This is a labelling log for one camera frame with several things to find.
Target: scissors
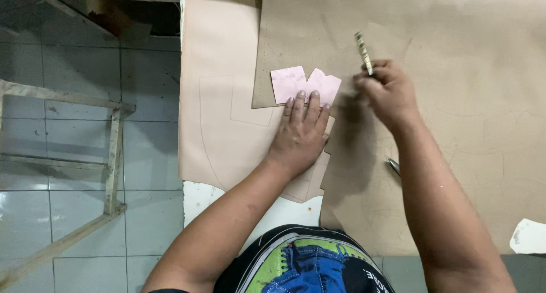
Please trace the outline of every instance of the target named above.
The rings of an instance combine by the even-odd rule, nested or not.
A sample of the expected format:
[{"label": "scissors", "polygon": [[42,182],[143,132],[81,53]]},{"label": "scissors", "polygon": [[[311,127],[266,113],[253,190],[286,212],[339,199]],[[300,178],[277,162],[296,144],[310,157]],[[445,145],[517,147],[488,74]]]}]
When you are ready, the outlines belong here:
[{"label": "scissors", "polygon": [[396,163],[396,161],[391,158],[389,158],[389,163],[392,166],[392,169],[400,176],[400,164]]}]

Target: paper pattern piece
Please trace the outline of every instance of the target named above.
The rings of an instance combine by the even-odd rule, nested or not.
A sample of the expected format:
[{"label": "paper pattern piece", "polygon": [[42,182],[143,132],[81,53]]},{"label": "paper pattern piece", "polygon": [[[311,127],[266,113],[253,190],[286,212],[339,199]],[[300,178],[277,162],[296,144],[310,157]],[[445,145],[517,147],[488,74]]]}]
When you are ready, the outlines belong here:
[{"label": "paper pattern piece", "polygon": [[[186,0],[179,116],[179,176],[184,180],[228,191],[268,151],[283,108],[251,108],[258,21],[259,10],[252,6]],[[330,118],[328,131],[333,122]],[[322,153],[281,196],[300,203],[322,196],[329,158]]]},{"label": "paper pattern piece", "polygon": [[311,92],[317,90],[320,93],[320,107],[323,107],[325,104],[334,103],[341,79],[326,76],[322,70],[315,68],[309,80],[305,80],[304,67],[296,66],[272,70],[271,82],[277,104],[286,103],[288,98],[294,97],[300,90],[305,91],[305,103],[309,103]]},{"label": "paper pattern piece", "polygon": [[362,60],[396,59],[419,110],[503,254],[523,218],[546,223],[545,0],[263,0],[253,106],[276,104],[269,71],[319,68],[342,80],[321,187],[321,226],[371,256],[417,255],[392,135],[346,98]]},{"label": "paper pattern piece", "polygon": [[510,239],[516,254],[546,254],[546,224],[522,219]]}]

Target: pink paper template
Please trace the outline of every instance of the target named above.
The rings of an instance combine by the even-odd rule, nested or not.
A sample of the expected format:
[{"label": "pink paper template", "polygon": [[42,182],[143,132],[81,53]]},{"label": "pink paper template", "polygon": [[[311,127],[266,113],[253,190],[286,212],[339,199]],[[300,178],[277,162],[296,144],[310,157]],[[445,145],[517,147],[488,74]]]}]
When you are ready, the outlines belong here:
[{"label": "pink paper template", "polygon": [[331,105],[338,93],[341,79],[326,76],[322,70],[315,68],[309,80],[305,80],[304,67],[290,67],[271,71],[273,93],[277,104],[286,103],[288,98],[295,97],[300,90],[305,91],[305,103],[309,103],[309,94],[317,90],[320,93],[320,106]]}]

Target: finger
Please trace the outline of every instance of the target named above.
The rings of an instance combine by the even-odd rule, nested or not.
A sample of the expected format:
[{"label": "finger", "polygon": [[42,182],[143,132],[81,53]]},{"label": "finger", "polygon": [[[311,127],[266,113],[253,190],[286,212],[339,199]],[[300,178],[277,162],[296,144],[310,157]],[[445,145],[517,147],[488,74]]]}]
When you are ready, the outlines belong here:
[{"label": "finger", "polygon": [[372,60],[372,67],[388,67],[388,68],[396,68],[398,65],[393,60]]},{"label": "finger", "polygon": [[318,114],[320,113],[320,94],[317,90],[311,92],[309,98],[309,110],[307,110],[307,115],[305,115],[305,124],[313,126],[317,122]]},{"label": "finger", "polygon": [[330,139],[330,135],[329,134],[324,134],[322,136],[322,146],[326,146],[326,144],[328,144],[328,140]]},{"label": "finger", "polygon": [[301,90],[297,92],[296,99],[294,100],[294,106],[292,109],[292,117],[290,122],[302,122],[304,118],[304,101],[305,101],[305,91]]},{"label": "finger", "polygon": [[281,125],[288,124],[290,122],[290,116],[292,116],[292,107],[294,107],[294,98],[290,97],[286,101],[284,111],[282,113]]},{"label": "finger", "polygon": [[324,133],[324,130],[326,130],[326,125],[328,124],[328,118],[330,117],[330,109],[331,109],[331,105],[325,104],[322,107],[320,114],[318,115],[317,122],[315,123],[315,129],[320,133]]},{"label": "finger", "polygon": [[383,84],[387,84],[396,79],[396,70],[387,67],[378,67],[373,69],[372,77]]},{"label": "finger", "polygon": [[353,75],[353,79],[356,81],[360,78],[365,78],[365,77],[370,77],[370,74],[368,73],[368,71],[363,71],[361,73],[357,73],[355,75]]},{"label": "finger", "polygon": [[364,92],[372,100],[377,100],[385,90],[383,85],[373,78],[359,79],[355,86],[357,90]]}]

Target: metal frame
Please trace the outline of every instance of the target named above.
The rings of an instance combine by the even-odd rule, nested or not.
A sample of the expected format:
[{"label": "metal frame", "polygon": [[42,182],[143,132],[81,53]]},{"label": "metal frame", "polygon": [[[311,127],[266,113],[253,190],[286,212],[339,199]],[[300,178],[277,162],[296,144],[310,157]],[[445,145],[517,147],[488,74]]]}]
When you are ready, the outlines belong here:
[{"label": "metal frame", "polygon": [[31,163],[47,166],[71,167],[83,170],[106,171],[106,196],[104,198],[103,215],[79,227],[63,238],[37,251],[16,269],[10,270],[0,279],[0,291],[9,287],[21,279],[26,273],[32,271],[40,264],[60,255],[70,246],[82,240],[95,230],[115,219],[124,213],[127,206],[122,203],[116,204],[117,179],[119,169],[119,154],[122,145],[123,119],[126,115],[136,110],[135,105],[108,101],[104,99],[89,97],[65,92],[57,92],[51,89],[28,86],[0,80],[0,131],[2,131],[2,112],[4,95],[32,97],[44,100],[77,103],[81,105],[99,106],[112,109],[112,125],[110,129],[110,148],[108,151],[108,163],[83,162],[73,160],[62,160],[44,157],[31,157],[26,155],[0,154],[0,160],[19,163]]}]

